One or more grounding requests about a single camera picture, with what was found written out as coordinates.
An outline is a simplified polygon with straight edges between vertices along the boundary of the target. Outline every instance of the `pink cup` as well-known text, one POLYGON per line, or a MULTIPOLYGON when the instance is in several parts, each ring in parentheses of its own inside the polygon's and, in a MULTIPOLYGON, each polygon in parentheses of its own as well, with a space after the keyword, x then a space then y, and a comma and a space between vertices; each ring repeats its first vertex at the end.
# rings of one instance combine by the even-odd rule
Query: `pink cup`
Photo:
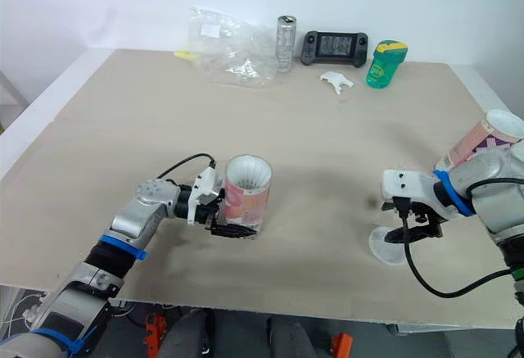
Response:
POLYGON ((511 112, 490 110, 447 155, 435 164, 437 170, 451 170, 488 147, 511 147, 524 138, 524 120, 511 112))
POLYGON ((226 167, 226 221, 260 232, 268 203, 272 171, 267 161, 236 156, 226 167))

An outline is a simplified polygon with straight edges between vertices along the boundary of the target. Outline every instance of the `red object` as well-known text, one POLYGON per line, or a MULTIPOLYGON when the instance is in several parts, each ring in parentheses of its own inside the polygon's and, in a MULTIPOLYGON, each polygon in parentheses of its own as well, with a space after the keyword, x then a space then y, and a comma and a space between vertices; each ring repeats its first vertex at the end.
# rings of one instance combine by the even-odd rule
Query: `red object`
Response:
POLYGON ((347 333, 341 333, 331 338, 331 351, 333 358, 349 358, 353 338, 347 333))
POLYGON ((146 317, 146 332, 144 338, 147 344, 147 358, 156 358, 165 332, 165 317, 158 313, 150 313, 146 317))

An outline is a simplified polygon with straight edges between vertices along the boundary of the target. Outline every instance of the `white table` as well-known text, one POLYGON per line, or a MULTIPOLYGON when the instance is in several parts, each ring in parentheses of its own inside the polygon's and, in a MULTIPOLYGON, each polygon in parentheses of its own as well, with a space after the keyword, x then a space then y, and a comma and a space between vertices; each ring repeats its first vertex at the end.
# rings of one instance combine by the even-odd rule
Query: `white table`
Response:
MULTIPOLYGON (((405 63, 376 90, 366 68, 296 65, 269 88, 247 89, 206 83, 167 52, 90 50, 0 136, 0 283, 53 289, 143 180, 202 150, 222 167, 247 152, 275 175, 263 233, 216 238, 168 220, 122 298, 512 328, 520 307, 510 278, 442 300, 367 247, 375 225, 399 225, 378 209, 382 171, 430 170, 482 109, 506 108, 471 67, 452 69, 405 63), (318 79, 327 70, 356 85, 338 97, 318 79)), ((476 217, 443 230, 413 245, 430 283, 452 290, 503 269, 476 217)))

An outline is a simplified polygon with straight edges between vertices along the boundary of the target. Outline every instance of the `gray pants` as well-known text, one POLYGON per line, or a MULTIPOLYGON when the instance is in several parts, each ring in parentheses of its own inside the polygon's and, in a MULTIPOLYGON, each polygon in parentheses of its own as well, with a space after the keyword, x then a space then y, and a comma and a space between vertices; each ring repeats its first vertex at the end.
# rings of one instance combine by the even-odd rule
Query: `gray pants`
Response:
POLYGON ((165 335, 157 358, 200 358, 206 337, 206 313, 192 310, 165 335))
MULTIPOLYGON (((201 358, 205 337, 206 313, 192 310, 165 335, 157 358, 201 358)), ((318 358, 307 333, 296 322, 273 319, 269 343, 272 358, 318 358)))
POLYGON ((273 319, 269 344, 271 358, 317 358, 308 334, 299 323, 273 319))

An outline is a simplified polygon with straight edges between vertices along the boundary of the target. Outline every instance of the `white cable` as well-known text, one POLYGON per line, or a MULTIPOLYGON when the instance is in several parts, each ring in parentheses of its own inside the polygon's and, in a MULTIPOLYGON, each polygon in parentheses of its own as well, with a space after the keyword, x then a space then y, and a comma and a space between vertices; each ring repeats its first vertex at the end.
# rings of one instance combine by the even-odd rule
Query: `white cable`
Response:
POLYGON ((18 307, 18 305, 20 303, 22 303, 23 301, 25 301, 27 298, 31 298, 31 297, 41 297, 42 295, 41 294, 29 294, 28 296, 26 297, 23 297, 22 299, 20 299, 14 306, 13 308, 11 309, 11 317, 9 318, 9 328, 7 329, 7 337, 10 338, 11 337, 11 324, 13 321, 16 321, 16 319, 13 319, 13 315, 15 315, 16 313, 16 308, 18 307))
POLYGON ((129 313, 131 313, 135 307, 137 307, 136 303, 134 303, 133 306, 131 306, 131 309, 129 309, 128 311, 125 311, 124 313, 119 313, 118 315, 113 315, 113 317, 124 317, 128 315, 129 313))
POLYGON ((19 319, 23 319, 24 317, 19 317, 17 319, 10 319, 9 321, 0 321, 0 324, 9 324, 14 323, 15 321, 18 321, 19 319))

